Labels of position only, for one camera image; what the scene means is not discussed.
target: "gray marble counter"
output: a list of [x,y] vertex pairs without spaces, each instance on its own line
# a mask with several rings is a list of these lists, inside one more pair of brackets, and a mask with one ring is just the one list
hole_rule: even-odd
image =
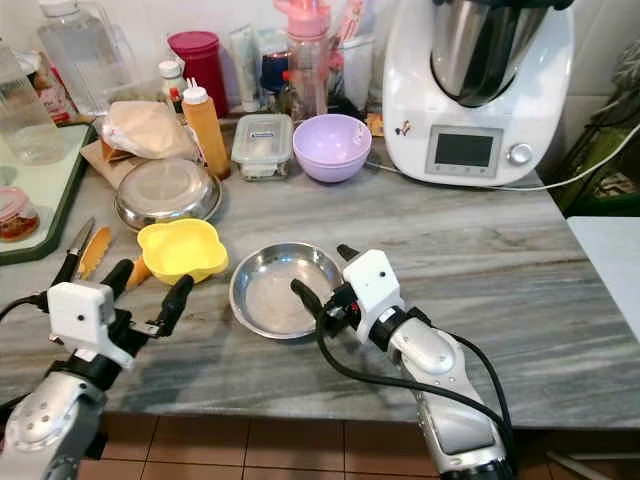
[[[427,186],[364,169],[331,187],[299,171],[282,183],[245,183],[234,174],[224,197],[213,223],[229,250],[229,272],[196,287],[174,335],[151,342],[120,376],[111,410],[413,420],[408,392],[356,383],[334,372],[313,341],[266,340],[234,320],[227,300],[233,268],[264,245],[300,240],[328,252],[341,242],[385,250],[408,304],[493,360],[516,425],[640,426],[640,346],[547,193]],[[90,215],[115,232],[95,278],[137,256],[112,198],[89,171],[60,248],[0,268],[0,304],[46,286]],[[154,318],[165,292],[152,278],[120,305],[139,320]],[[33,388],[52,360],[66,357],[47,337],[47,318],[31,307],[0,326],[0,402]],[[331,344],[357,368],[393,373],[348,332]],[[495,407],[471,355],[468,370]]]

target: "stainless steel bowl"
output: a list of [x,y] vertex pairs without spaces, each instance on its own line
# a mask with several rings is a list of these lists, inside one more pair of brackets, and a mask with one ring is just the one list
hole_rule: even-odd
[[179,218],[208,220],[222,202],[217,178],[190,160],[151,160],[131,170],[118,187],[116,215],[132,230]]
[[245,258],[231,278],[229,302],[236,319],[263,337],[280,340],[313,332],[315,320],[291,291],[297,278],[323,303],[342,282],[338,266],[318,247],[279,243]]

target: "yellow flower-shaped bowl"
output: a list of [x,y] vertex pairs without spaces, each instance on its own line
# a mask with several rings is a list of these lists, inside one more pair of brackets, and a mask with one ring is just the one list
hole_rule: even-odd
[[149,225],[138,232],[138,244],[151,273],[169,285],[185,274],[198,283],[229,265],[218,232],[204,220],[186,218]]

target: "lavender plastic bowl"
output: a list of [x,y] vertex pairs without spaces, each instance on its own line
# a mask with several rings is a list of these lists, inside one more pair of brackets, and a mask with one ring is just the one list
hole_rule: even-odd
[[367,161],[371,132],[346,115],[318,115],[302,122],[293,134],[293,151],[302,169],[321,182],[353,177]]

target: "red container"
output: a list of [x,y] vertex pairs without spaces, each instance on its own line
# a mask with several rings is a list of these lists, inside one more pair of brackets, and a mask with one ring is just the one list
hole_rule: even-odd
[[184,78],[194,77],[207,90],[216,106],[218,117],[229,113],[224,91],[218,48],[220,39],[211,32],[182,32],[171,35],[169,46],[185,62]]

